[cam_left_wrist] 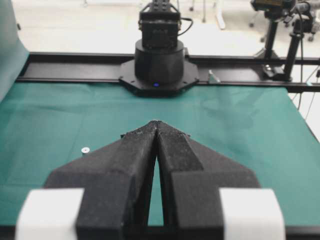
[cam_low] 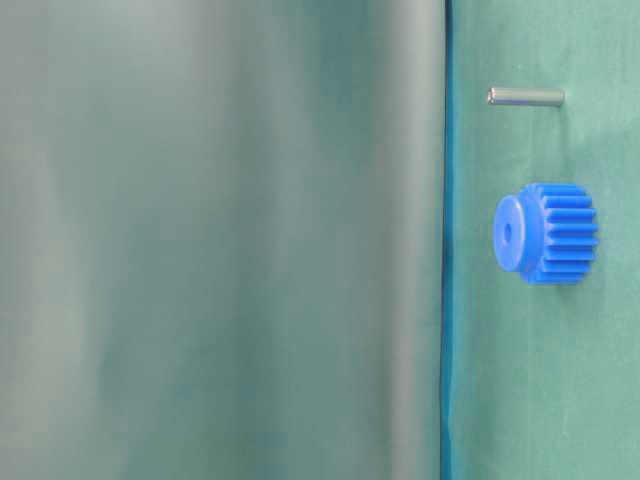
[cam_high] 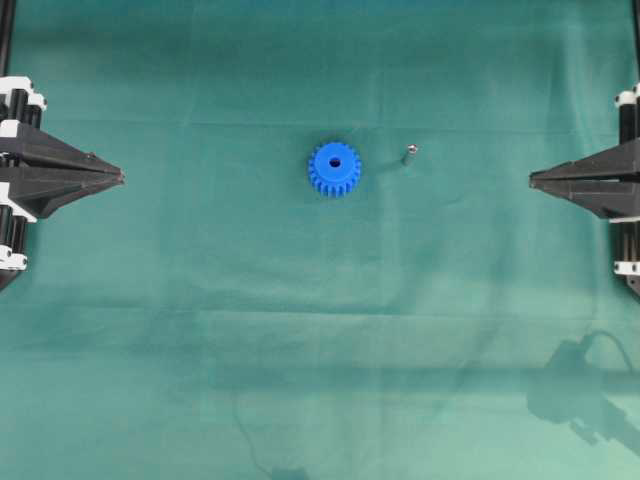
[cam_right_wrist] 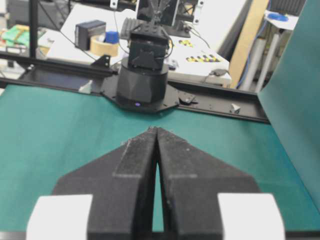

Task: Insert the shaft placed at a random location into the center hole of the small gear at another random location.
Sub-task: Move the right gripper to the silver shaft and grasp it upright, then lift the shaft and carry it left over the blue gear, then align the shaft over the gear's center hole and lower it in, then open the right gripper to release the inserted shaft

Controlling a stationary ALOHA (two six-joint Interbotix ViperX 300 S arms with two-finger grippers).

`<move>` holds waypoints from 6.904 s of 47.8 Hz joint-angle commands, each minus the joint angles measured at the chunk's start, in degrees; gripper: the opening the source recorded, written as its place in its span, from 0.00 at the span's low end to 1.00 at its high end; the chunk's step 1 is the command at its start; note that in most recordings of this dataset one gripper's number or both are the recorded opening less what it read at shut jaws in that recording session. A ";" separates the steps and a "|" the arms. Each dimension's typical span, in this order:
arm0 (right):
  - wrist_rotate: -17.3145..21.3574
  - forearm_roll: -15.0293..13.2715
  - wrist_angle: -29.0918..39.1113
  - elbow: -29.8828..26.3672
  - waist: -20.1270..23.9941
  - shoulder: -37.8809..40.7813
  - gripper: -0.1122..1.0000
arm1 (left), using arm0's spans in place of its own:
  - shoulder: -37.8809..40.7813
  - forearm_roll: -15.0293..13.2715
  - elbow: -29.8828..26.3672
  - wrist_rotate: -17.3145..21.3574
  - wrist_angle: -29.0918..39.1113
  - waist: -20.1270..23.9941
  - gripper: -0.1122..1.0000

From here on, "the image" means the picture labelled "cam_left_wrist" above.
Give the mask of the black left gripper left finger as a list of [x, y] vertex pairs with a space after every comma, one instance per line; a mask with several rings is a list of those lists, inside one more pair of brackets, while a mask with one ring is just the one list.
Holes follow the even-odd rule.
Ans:
[[31, 190], [16, 222], [18, 240], [122, 240], [127, 226], [148, 223], [158, 124], [54, 169]]

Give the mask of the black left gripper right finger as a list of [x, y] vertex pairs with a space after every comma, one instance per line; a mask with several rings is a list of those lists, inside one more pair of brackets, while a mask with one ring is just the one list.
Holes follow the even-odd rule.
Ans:
[[166, 222], [181, 240], [284, 240], [272, 189], [248, 167], [157, 122]]

